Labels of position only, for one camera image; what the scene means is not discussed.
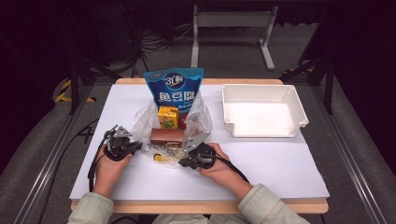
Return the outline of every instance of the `person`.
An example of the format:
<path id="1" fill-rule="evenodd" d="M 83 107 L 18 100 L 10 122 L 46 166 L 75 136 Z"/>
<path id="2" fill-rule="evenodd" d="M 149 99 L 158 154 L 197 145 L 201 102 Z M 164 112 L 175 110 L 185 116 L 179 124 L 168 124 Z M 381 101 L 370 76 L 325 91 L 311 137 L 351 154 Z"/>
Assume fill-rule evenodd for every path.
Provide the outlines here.
<path id="1" fill-rule="evenodd" d="M 219 144 L 211 143 L 216 152 L 224 159 L 230 158 Z M 132 155 L 122 161 L 112 161 L 102 157 L 96 167 L 96 182 L 92 192 L 86 193 L 69 217 L 69 224 L 107 223 L 113 214 L 114 203 L 109 199 L 114 186 Z M 240 201 L 237 215 L 158 215 L 153 224 L 231 224 L 231 223 L 308 223 L 294 213 L 271 190 L 263 184 L 250 185 L 228 165 L 215 161 L 210 169 L 198 168 L 202 176 L 212 179 L 215 183 L 229 189 Z"/>

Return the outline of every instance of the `white paper sheet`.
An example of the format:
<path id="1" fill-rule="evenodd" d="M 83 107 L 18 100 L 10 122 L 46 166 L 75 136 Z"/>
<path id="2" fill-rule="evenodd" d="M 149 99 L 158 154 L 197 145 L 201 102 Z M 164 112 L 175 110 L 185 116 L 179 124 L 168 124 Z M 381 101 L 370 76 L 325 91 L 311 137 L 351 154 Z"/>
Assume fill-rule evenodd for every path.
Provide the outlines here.
<path id="1" fill-rule="evenodd" d="M 201 93 L 213 121 L 211 142 L 220 143 L 251 184 L 263 183 L 282 199 L 329 197 L 301 132 L 293 138 L 233 138 L 224 129 L 220 85 L 203 85 Z M 79 200 L 89 190 L 87 174 L 105 131 L 116 124 L 131 130 L 136 112 L 151 98 L 146 85 L 113 85 L 70 199 Z M 234 196 L 191 168 L 159 164 L 136 153 L 112 199 L 210 201 L 234 200 Z"/>

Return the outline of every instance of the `beige jacket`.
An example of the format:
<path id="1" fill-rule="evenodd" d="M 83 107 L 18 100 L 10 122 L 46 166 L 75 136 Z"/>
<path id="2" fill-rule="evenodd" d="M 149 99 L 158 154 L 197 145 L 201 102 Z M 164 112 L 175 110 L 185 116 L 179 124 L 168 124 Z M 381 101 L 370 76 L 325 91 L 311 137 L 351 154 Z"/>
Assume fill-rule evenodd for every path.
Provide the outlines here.
<path id="1" fill-rule="evenodd" d="M 113 214 L 113 202 L 95 193 L 86 193 L 69 217 L 69 224 L 107 223 Z M 153 224 L 240 224 L 308 223 L 291 211 L 264 185 L 255 186 L 238 205 L 238 215 L 159 215 Z"/>

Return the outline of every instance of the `hand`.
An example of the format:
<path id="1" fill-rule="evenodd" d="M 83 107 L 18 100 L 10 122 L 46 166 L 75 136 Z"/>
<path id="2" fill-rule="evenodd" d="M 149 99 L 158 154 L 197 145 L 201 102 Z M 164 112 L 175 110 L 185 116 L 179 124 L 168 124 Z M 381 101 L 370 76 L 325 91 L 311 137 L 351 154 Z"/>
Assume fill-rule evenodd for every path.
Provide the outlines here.
<path id="1" fill-rule="evenodd" d="M 223 159 L 230 160 L 225 154 L 219 144 L 209 143 L 216 153 Z M 215 183 L 233 192 L 233 194 L 242 200 L 248 192 L 253 188 L 248 182 L 242 179 L 235 171 L 233 171 L 227 164 L 222 161 L 216 160 L 215 164 L 210 169 L 197 168 L 200 175 L 211 178 Z"/>
<path id="2" fill-rule="evenodd" d="M 96 181 L 92 192 L 109 198 L 132 155 L 127 155 L 122 161 L 113 161 L 105 155 L 105 147 L 106 145 L 102 146 L 97 157 L 99 161 L 96 165 Z"/>

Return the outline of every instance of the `white table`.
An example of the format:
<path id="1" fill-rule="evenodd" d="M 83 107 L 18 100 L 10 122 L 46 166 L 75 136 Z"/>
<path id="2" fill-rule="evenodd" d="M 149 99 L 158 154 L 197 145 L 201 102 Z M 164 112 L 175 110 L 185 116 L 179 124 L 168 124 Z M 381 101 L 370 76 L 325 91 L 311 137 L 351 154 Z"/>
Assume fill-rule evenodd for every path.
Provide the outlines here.
<path id="1" fill-rule="evenodd" d="M 144 83 L 141 79 L 126 80 L 129 81 Z M 250 79 L 247 82 L 252 81 L 265 82 L 265 79 Z M 225 131 L 221 88 L 215 83 L 230 82 L 245 83 L 246 80 L 205 79 L 201 86 L 202 97 L 213 121 L 211 142 L 220 143 L 223 151 L 247 176 L 251 184 L 263 183 L 297 213 L 327 212 L 326 198 L 330 195 L 301 132 L 293 138 L 233 138 Z M 278 80 L 266 82 L 278 84 Z M 89 190 L 87 173 L 104 132 L 115 124 L 131 130 L 136 112 L 147 106 L 151 99 L 152 95 L 147 85 L 112 86 L 70 195 L 72 209 Z M 115 201 L 116 213 L 238 212 L 238 202 L 227 189 L 217 186 L 191 168 L 160 164 L 142 153 L 136 153 L 128 164 L 111 198 Z"/>

